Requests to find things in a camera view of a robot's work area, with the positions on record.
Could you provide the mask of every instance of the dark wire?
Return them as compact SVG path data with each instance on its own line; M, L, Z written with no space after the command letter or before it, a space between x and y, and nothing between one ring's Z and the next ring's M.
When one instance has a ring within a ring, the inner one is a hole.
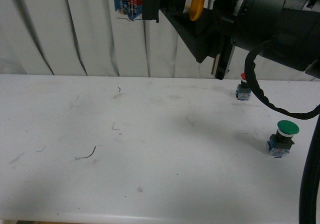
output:
M299 202L299 223L315 224L320 181L320 116L305 161Z

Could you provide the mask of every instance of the black cylinder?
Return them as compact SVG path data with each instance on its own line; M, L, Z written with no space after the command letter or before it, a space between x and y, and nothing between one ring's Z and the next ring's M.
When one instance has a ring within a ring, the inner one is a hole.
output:
M300 189L299 223L316 224L320 181L320 116L306 158Z
M320 55L320 0L244 0L231 40L248 51L272 40L261 56L305 71Z

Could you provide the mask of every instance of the label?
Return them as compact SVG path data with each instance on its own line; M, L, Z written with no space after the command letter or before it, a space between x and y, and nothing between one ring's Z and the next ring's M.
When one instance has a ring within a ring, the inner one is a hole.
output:
M142 19L142 0L114 0L114 2L117 18L126 18L130 21Z

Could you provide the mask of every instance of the stain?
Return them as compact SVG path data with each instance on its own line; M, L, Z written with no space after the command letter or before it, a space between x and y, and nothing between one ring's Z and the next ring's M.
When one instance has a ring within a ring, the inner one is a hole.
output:
M185 119L194 127L196 125L195 121L191 121L188 117L185 117Z
M165 101L163 101L162 98L151 98L150 101L156 105L167 105Z
M181 99L181 97L178 95L170 95L169 97L170 99Z
M36 151L37 153L41 153L46 147L44 146L40 151Z
M119 93L119 94L113 96L112 98L117 99L117 98L121 98L122 96L123 96L123 93Z
M17 156L15 159L13 159L11 162L9 162L9 164L13 164L16 163L17 161L19 161L19 159L26 153L21 153L19 156Z
M232 103L233 106L250 106L250 107L257 107L257 108L261 108L261 105L256 105L256 104L251 104L251 103Z

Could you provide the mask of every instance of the table surface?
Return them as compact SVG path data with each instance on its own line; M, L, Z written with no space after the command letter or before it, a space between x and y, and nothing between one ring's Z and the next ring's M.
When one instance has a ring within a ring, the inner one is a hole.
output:
M0 219L76 223L298 223L316 118L276 113L239 80L0 75ZM261 81L307 112L318 82ZM300 127L269 155L277 122Z

